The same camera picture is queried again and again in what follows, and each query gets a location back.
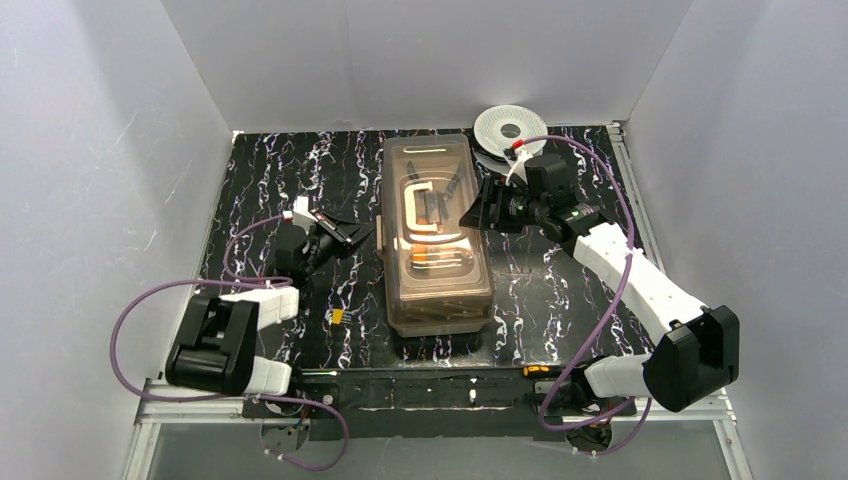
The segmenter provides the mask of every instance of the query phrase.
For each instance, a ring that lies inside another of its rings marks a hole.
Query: table
[[[592,148],[624,188],[605,127],[550,131]],[[222,265],[226,242],[247,225],[290,209],[299,195],[309,196],[311,205],[339,218],[373,222],[380,213],[383,142],[399,136],[448,133],[471,135],[471,129],[239,135],[223,179],[201,276],[226,278]],[[609,180],[591,159],[552,142],[545,152],[559,153],[569,162],[576,173],[578,195],[620,218],[621,205]],[[478,176],[482,170],[477,165]],[[275,226],[259,229],[238,242],[233,255],[237,272],[270,274],[275,231]],[[522,235],[489,232],[486,243],[496,308],[494,321],[479,334],[399,337],[386,321],[382,262],[372,235],[351,258],[331,261],[314,275],[314,295],[306,312],[282,327],[262,330],[257,351],[301,368],[322,369],[462,369],[569,360],[613,292],[538,229],[528,228]],[[333,308],[349,311],[351,322],[332,325],[326,315]],[[621,306],[592,353],[640,354],[651,348],[641,324]]]

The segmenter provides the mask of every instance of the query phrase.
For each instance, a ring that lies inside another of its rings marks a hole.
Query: white tape roll
[[[535,112],[518,105],[498,105],[481,113],[474,122],[474,137],[484,150],[495,157],[503,157],[503,151],[517,140],[526,140],[546,135],[548,127]],[[533,142],[527,149],[533,155],[539,153],[546,140]]]

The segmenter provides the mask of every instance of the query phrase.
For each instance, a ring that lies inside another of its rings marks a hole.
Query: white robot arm
[[[460,220],[465,227],[517,233],[527,225],[618,285],[633,254],[622,300],[648,331],[652,354],[597,357],[570,374],[587,401],[614,396],[652,397],[678,412],[736,380],[739,320],[727,307],[707,308],[668,279],[639,250],[630,252],[621,228],[600,208],[576,200],[568,167],[558,155],[522,158],[521,172],[485,178]]]
[[[298,197],[284,217],[292,223],[278,226],[274,270],[292,285],[193,296],[166,361],[168,383],[225,395],[284,395],[289,390],[292,367],[254,355],[257,331],[297,316],[301,296],[311,290],[312,273],[330,258],[344,258],[359,248],[373,227],[309,209],[306,197]]]

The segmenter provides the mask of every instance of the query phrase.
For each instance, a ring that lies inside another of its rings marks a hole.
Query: transparent plastic container
[[[494,289],[480,232],[459,226],[477,195],[468,139],[393,138],[383,155],[389,324],[402,337],[479,331],[492,320]]]

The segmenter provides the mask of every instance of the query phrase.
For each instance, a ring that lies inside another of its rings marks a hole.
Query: purple cable
[[[562,453],[580,453],[580,454],[583,454],[583,455],[586,455],[586,456],[592,456],[593,454],[594,455],[609,455],[610,453],[615,453],[615,452],[621,450],[625,445],[630,443],[630,440],[633,440],[633,437],[635,437],[636,433],[639,432],[639,430],[642,428],[642,424],[645,423],[645,419],[648,418],[648,412],[651,411],[651,405],[652,404],[653,404],[653,399],[648,398],[648,401],[645,404],[645,412],[642,414],[642,417],[639,419],[638,422],[636,422],[636,426],[633,427],[633,430],[630,432],[629,435],[627,435],[624,438],[624,440],[618,442],[614,447],[610,447],[610,448],[608,448],[606,450],[602,450],[600,452],[598,452],[598,451],[584,452],[584,451],[580,451],[580,450],[577,450],[575,452],[574,449],[569,450],[569,449],[565,449],[565,448],[553,447],[553,446],[550,446],[550,445],[543,445],[541,443],[536,443],[536,442],[525,442],[525,443],[529,444],[531,447],[544,448],[546,450],[554,450],[554,451],[562,452]]]
[[[290,285],[291,280],[286,278],[288,283],[285,283],[281,286]],[[158,287],[153,287],[150,290],[142,293],[138,297],[135,298],[127,308],[121,312],[121,315],[118,317],[118,321],[115,322],[115,327],[112,329],[112,338],[109,341],[109,361],[112,363],[112,372],[115,373],[115,377],[117,377],[118,381],[121,382],[121,385],[124,386],[127,390],[132,393],[138,395],[144,400],[156,400],[160,402],[196,402],[199,400],[212,400],[216,398],[225,398],[226,395],[214,394],[214,395],[201,395],[197,397],[164,397],[162,395],[156,395],[153,393],[145,392],[127,380],[127,377],[124,376],[124,373],[121,371],[121,367],[118,365],[118,334],[121,332],[121,327],[124,325],[124,321],[126,321],[127,316],[130,312],[138,306],[139,303],[144,301],[147,297],[161,292],[162,290],[167,290],[169,288],[181,287],[185,285],[209,285],[216,287],[236,287],[236,288],[266,288],[265,285],[262,284],[249,284],[249,283],[237,283],[237,282],[225,282],[221,280],[200,280],[200,279],[191,279],[191,280],[176,280],[173,282],[163,283]]]
[[[556,141],[560,141],[560,142],[565,142],[568,145],[571,145],[572,147],[583,151],[586,155],[589,155],[589,157],[592,160],[594,160],[598,164],[599,167],[601,167],[601,169],[604,171],[604,174],[609,179],[610,184],[612,185],[612,188],[615,191],[616,196],[618,197],[618,201],[621,203],[621,208],[622,208],[622,211],[624,212],[624,220],[627,223],[627,248],[629,250],[632,250],[633,245],[636,241],[636,228],[633,225],[633,216],[630,214],[630,209],[627,207],[627,201],[624,198],[624,193],[621,191],[621,188],[615,182],[615,176],[613,175],[612,171],[607,166],[607,164],[604,163],[604,161],[601,160],[601,158],[598,156],[598,154],[595,153],[594,151],[592,151],[592,149],[590,149],[589,147],[583,145],[580,142],[577,142],[575,140],[572,140],[568,137],[561,136],[561,135],[541,135],[541,136],[538,136],[538,137],[530,138],[528,140],[524,140],[524,144],[537,142],[537,141],[540,141],[540,140],[556,140]],[[610,303],[609,308],[607,308],[607,310],[604,312],[603,316],[601,316],[600,321],[598,321],[598,324],[595,326],[594,330],[592,330],[592,333],[589,335],[589,338],[587,338],[586,341],[583,342],[583,345],[580,346],[580,349],[577,351],[577,353],[574,355],[574,357],[572,357],[571,361],[563,369],[562,373],[560,373],[560,375],[559,375],[559,377],[557,377],[556,381],[554,381],[554,384],[551,386],[551,389],[550,389],[550,391],[548,391],[548,394],[545,395],[545,400],[542,402],[542,406],[539,408],[539,417],[538,417],[539,424],[545,430],[552,431],[552,432],[562,432],[562,431],[566,431],[566,430],[573,430],[575,428],[584,427],[586,425],[591,425],[593,423],[597,423],[600,420],[603,420],[603,419],[608,418],[612,415],[615,415],[616,413],[620,412],[621,410],[623,410],[623,409],[627,408],[628,406],[630,406],[631,404],[633,404],[633,398],[630,398],[627,401],[623,402],[622,404],[618,405],[617,407],[613,408],[609,412],[606,412],[602,415],[598,415],[597,417],[594,417],[594,418],[590,418],[588,420],[584,420],[582,422],[570,423],[570,424],[565,424],[565,425],[550,425],[550,424],[545,422],[545,413],[547,413],[548,408],[551,405],[551,401],[553,401],[554,395],[559,390],[559,388],[562,386],[563,382],[565,382],[565,379],[568,378],[568,375],[571,374],[571,371],[574,370],[574,367],[577,366],[577,364],[580,362],[580,360],[589,351],[589,349],[592,346],[592,343],[601,334],[601,331],[603,330],[604,326],[606,326],[607,322],[612,317],[613,312],[615,312],[615,309],[618,307],[618,304],[621,302],[621,297],[622,297],[622,295],[624,295],[624,289],[627,287],[627,281],[630,278],[630,269],[632,268],[632,266],[633,266],[633,255],[628,254],[625,257],[625,260],[624,260],[624,272],[621,275],[621,281],[618,283],[618,288],[615,291],[615,295],[612,298],[612,302]],[[609,450],[606,450],[606,453],[612,453],[612,452],[619,450],[624,445],[627,445],[627,443],[629,443],[630,440],[633,439],[633,437],[636,435],[636,433],[642,428],[642,424],[644,424],[645,419],[648,416],[648,411],[650,410],[650,406],[651,406],[651,402],[649,400],[647,408],[645,408],[645,411],[642,414],[642,418],[639,420],[639,423],[636,424],[636,427],[633,429],[633,432],[631,432],[631,434],[627,438],[625,438],[621,443],[619,443],[618,445],[616,445],[613,448],[610,448]]]
[[[312,407],[315,407],[315,408],[324,409],[327,412],[330,412],[334,417],[336,417],[336,420],[338,420],[339,424],[342,426],[342,448],[341,448],[341,450],[339,450],[338,455],[336,455],[335,458],[330,460],[329,463],[326,463],[324,465],[315,465],[314,463],[307,463],[307,462],[304,462],[303,460],[285,455],[284,453],[280,452],[279,450],[266,448],[266,450],[268,450],[268,452],[270,452],[270,453],[273,453],[274,456],[276,456],[278,458],[282,457],[281,460],[287,460],[288,462],[293,463],[293,464],[297,465],[298,467],[300,467],[304,470],[309,470],[310,472],[323,472],[325,470],[329,470],[329,469],[333,468],[337,463],[339,463],[339,460],[341,460],[342,457],[344,456],[344,454],[347,452],[347,444],[350,441],[350,430],[348,430],[347,422],[345,421],[342,414],[339,413],[338,410],[336,410],[335,408],[333,408],[329,405],[324,405],[321,402],[316,402],[316,401],[313,401],[313,400],[307,400],[305,398],[277,397],[277,396],[274,396],[274,395],[260,395],[259,398],[262,399],[262,400],[267,400],[269,402],[298,403],[298,404],[301,404],[301,405],[311,405]],[[260,440],[262,441],[262,446],[264,447],[265,441],[261,437],[260,437]]]
[[[271,222],[275,222],[275,221],[279,221],[279,220],[286,220],[285,217],[286,217],[286,214],[281,213],[279,215],[274,215],[273,217],[268,217],[265,220],[260,220],[256,223],[248,225],[247,227],[245,227],[244,230],[238,232],[233,238],[231,238],[230,241],[227,242],[227,246],[224,247],[224,272],[227,275],[235,278],[236,280],[240,280],[242,282],[265,282],[266,280],[271,281],[271,282],[277,282],[277,281],[289,281],[290,282],[290,279],[288,277],[245,277],[243,275],[237,274],[236,272],[233,271],[232,268],[230,268],[230,252],[233,250],[233,247],[235,246],[236,242],[238,242],[238,240],[241,237],[243,237],[245,234],[247,234],[247,232],[253,230],[254,228],[259,228],[262,225],[266,225],[266,224],[271,223]]]

